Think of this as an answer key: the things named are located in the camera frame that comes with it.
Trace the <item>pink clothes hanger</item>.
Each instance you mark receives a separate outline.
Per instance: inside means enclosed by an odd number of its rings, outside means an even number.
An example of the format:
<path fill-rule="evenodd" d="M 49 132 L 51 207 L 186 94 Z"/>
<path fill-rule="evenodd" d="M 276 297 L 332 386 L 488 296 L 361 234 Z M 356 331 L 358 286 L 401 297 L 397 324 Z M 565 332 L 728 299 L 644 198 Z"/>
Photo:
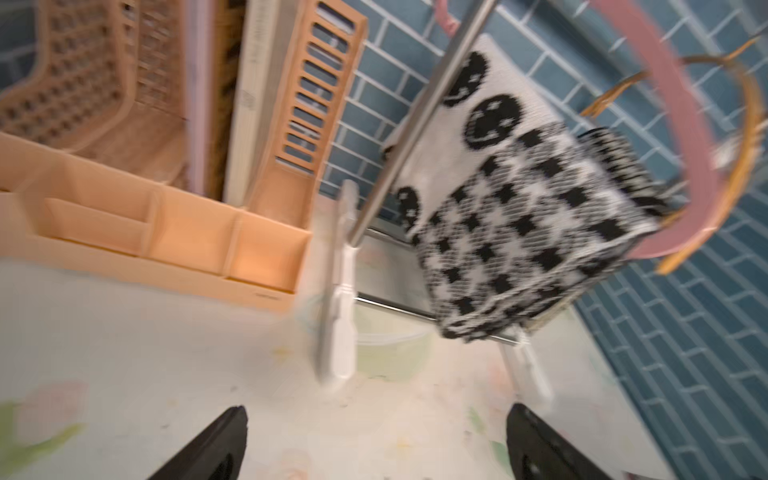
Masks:
<path fill-rule="evenodd" d="M 626 254 L 684 260 L 716 229 L 722 185 L 714 137 L 683 59 L 653 13 L 661 1 L 496 1 L 485 31 L 547 100 L 581 129 L 609 109 L 643 158 L 659 154 L 688 181 L 692 205 Z"/>

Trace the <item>orange clothes hanger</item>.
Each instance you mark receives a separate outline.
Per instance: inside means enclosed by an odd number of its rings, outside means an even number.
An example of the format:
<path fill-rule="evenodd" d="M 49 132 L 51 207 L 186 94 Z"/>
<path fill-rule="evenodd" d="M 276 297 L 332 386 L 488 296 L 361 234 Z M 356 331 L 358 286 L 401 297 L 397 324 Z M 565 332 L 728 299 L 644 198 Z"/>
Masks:
<path fill-rule="evenodd" d="M 685 65 L 712 63 L 725 69 L 740 87 L 744 116 L 741 133 L 728 137 L 715 149 L 715 172 L 727 170 L 729 176 L 724 180 L 723 187 L 716 197 L 715 215 L 711 225 L 700 233 L 694 233 L 689 243 L 680 249 L 664 256 L 656 267 L 656 272 L 660 275 L 668 275 L 677 270 L 706 243 L 728 218 L 750 180 L 767 128 L 767 111 L 757 81 L 742 68 L 737 58 L 766 33 L 767 29 L 762 28 L 741 46 L 722 56 L 692 55 L 681 59 Z M 587 145 L 598 155 L 626 195 L 644 211 L 659 219 L 663 227 L 676 223 L 687 212 L 685 207 L 677 211 L 669 207 L 668 196 L 674 189 L 663 188 L 652 180 L 649 171 L 618 132 L 607 127 L 595 127 L 584 137 Z"/>

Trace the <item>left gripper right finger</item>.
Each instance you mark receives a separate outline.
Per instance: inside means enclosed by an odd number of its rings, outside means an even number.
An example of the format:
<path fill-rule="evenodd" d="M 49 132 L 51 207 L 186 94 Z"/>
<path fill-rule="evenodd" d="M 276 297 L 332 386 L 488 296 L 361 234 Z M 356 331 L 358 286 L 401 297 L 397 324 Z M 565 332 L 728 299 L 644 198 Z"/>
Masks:
<path fill-rule="evenodd" d="M 594 462 L 523 403 L 512 406 L 506 434 L 510 465 L 516 479 L 610 480 Z"/>

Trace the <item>smiley face grey scarf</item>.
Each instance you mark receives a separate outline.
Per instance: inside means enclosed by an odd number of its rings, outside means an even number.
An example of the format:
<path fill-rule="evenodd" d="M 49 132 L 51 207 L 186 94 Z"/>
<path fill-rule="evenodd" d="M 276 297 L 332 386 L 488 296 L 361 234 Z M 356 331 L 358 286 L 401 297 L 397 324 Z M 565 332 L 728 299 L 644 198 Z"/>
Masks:
<path fill-rule="evenodd" d="M 477 38 L 391 188 L 443 336 L 531 330 L 659 229 L 598 144 Z"/>

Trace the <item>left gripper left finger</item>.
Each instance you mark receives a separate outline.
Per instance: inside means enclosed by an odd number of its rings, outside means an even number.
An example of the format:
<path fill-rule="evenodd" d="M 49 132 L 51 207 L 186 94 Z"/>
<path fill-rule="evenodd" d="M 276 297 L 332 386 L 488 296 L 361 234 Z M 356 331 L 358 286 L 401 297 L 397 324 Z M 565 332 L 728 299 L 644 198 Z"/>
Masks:
<path fill-rule="evenodd" d="M 230 407 L 149 479 L 237 479 L 245 456 L 247 435 L 246 408 Z"/>

